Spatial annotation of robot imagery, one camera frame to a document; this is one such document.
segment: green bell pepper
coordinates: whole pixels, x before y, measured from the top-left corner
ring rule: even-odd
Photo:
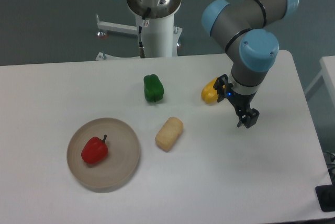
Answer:
[[[159,80],[159,78],[155,75],[148,75],[144,77],[144,97],[148,102],[156,102],[163,98],[164,88]]]

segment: plate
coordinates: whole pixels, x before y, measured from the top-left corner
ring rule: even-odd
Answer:
[[[108,155],[95,165],[86,164],[81,152],[92,137],[107,135]],[[100,118],[83,125],[72,137],[66,155],[76,179],[95,192],[110,192],[130,179],[140,158],[140,143],[133,129],[115,118]]]

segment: yellow bell pepper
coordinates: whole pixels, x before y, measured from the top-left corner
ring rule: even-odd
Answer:
[[[218,93],[213,88],[217,77],[210,81],[201,91],[201,98],[205,101],[206,104],[211,104],[218,100]]]

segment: bell pepper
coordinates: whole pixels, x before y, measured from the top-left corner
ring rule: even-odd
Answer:
[[[144,77],[144,97],[148,102],[157,102],[163,98],[164,88],[155,75],[148,75]]]
[[[103,160],[108,154],[108,147],[105,143],[107,135],[104,139],[92,137],[85,145],[82,151],[82,159],[87,164],[96,164]]]
[[[201,98],[206,104],[211,104],[218,100],[218,93],[213,88],[217,77],[210,81],[201,91]]]

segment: pepper stem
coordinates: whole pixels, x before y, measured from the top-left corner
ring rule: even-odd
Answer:
[[[107,135],[104,135],[104,139],[102,140],[103,143],[105,143],[106,138],[107,138]]]

